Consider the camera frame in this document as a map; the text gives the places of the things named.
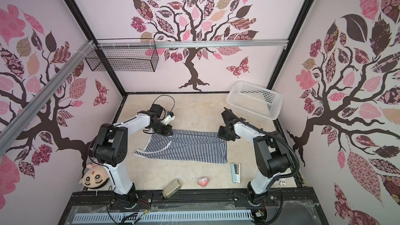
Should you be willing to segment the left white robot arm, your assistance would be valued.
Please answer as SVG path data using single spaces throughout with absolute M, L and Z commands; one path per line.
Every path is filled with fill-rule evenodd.
M 172 136 L 175 119 L 168 111 L 161 118 L 163 108 L 152 104 L 150 110 L 140 111 L 134 117 L 115 124 L 103 124 L 94 139 L 92 155 L 103 166 L 111 178 L 116 203 L 124 208 L 134 207 L 137 203 L 134 183 L 130 180 L 125 164 L 128 153 L 128 137 L 143 129 L 151 129 L 155 134 Z

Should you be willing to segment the blue white striped tank top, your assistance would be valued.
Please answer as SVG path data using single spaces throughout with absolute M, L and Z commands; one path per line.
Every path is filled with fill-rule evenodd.
M 227 141 L 216 132 L 173 130 L 172 136 L 152 134 L 135 156 L 147 159 L 196 161 L 211 164 L 228 162 Z

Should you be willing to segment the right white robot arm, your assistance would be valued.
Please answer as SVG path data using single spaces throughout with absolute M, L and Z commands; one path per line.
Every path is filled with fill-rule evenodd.
M 252 205 L 258 205 L 270 194 L 273 184 L 282 178 L 295 177 L 300 170 L 299 159 L 289 144 L 278 132 L 266 132 L 224 108 L 221 114 L 224 126 L 218 130 L 218 137 L 225 141 L 243 138 L 252 142 L 258 172 L 248 183 L 247 198 Z

